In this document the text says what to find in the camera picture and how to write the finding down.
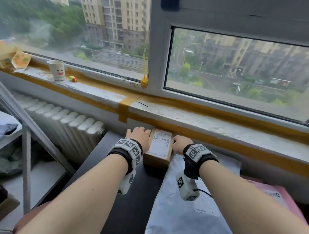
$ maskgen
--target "wall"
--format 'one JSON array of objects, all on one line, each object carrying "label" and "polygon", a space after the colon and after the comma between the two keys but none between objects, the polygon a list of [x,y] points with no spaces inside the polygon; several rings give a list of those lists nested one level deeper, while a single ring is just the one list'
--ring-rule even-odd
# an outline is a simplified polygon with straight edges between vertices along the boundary
[{"label": "wall", "polygon": [[[51,91],[39,85],[19,79],[8,74],[0,74],[0,81],[9,89],[18,93],[24,93],[38,99],[45,100],[49,103],[65,107],[69,110],[76,111],[80,114],[93,117],[102,121],[106,128],[121,134],[125,134],[128,128],[144,126],[152,128],[151,125],[139,121],[128,119],[127,123],[119,122],[118,115],[104,111],[102,109],[90,106],[83,102],[77,101],[63,94]],[[238,159],[242,162],[242,171],[245,175],[254,176],[262,179],[264,182],[272,185],[281,185],[287,189],[289,194],[298,202],[309,203],[309,179],[302,176],[284,171],[278,167],[269,165],[265,162],[253,160],[235,152],[227,151],[223,148],[205,144],[209,148],[223,153],[227,156]]]}]

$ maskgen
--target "paper cup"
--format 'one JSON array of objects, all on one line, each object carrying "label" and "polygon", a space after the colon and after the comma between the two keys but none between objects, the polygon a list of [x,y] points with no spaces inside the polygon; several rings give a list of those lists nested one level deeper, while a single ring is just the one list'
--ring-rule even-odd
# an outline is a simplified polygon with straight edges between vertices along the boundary
[{"label": "paper cup", "polygon": [[63,81],[66,77],[64,71],[64,62],[58,60],[47,61],[50,71],[54,76],[55,81]]}]

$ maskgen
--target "hand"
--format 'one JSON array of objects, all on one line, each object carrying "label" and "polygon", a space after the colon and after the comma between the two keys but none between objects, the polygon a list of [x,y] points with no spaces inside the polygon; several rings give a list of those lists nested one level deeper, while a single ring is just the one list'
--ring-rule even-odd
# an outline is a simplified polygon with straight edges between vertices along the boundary
[{"label": "hand", "polygon": [[141,144],[143,152],[146,153],[149,150],[149,135],[151,131],[149,129],[144,130],[144,127],[136,127],[132,132],[128,129],[125,137],[137,140]]},{"label": "hand", "polygon": [[184,148],[188,144],[192,144],[193,141],[190,138],[187,138],[185,136],[174,136],[174,140],[176,141],[172,149],[175,151],[176,154],[184,155]]}]

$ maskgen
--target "cardboard box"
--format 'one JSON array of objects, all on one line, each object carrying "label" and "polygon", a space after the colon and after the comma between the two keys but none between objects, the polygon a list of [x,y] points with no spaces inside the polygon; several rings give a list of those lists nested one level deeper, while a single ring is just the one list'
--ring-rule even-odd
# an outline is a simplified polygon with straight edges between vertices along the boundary
[{"label": "cardboard box", "polygon": [[167,169],[171,161],[174,134],[154,128],[149,137],[150,148],[144,153],[143,163]]}]

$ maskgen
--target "forearm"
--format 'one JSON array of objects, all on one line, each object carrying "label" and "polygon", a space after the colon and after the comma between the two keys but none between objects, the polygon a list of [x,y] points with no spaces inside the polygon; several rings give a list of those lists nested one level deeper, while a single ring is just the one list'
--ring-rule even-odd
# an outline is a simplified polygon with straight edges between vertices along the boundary
[{"label": "forearm", "polygon": [[20,233],[100,233],[127,171],[124,157],[107,156],[55,198]]},{"label": "forearm", "polygon": [[298,234],[309,228],[273,198],[213,160],[200,176],[234,234]]}]

